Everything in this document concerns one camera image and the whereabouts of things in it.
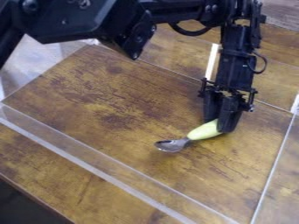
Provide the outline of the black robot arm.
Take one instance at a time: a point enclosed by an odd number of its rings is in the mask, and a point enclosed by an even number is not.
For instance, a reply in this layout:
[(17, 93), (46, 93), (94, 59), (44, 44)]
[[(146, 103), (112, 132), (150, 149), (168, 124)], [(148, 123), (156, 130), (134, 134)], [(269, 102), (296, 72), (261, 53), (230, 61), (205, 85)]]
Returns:
[(218, 70), (201, 81), (200, 97), (204, 121), (229, 133), (253, 109), (261, 7), (257, 0), (0, 0), (0, 68), (22, 36), (42, 44), (97, 39), (134, 60), (158, 24), (185, 36), (218, 27)]

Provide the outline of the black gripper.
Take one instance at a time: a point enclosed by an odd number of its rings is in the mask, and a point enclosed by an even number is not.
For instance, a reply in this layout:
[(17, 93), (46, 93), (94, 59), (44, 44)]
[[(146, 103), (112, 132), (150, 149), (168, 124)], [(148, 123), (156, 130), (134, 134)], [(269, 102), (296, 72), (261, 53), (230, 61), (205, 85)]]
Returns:
[(257, 57), (252, 51), (221, 50), (214, 80), (202, 78), (198, 97), (202, 99), (202, 119), (218, 118), (217, 131), (234, 130), (242, 111), (253, 109), (257, 91), (252, 88)]

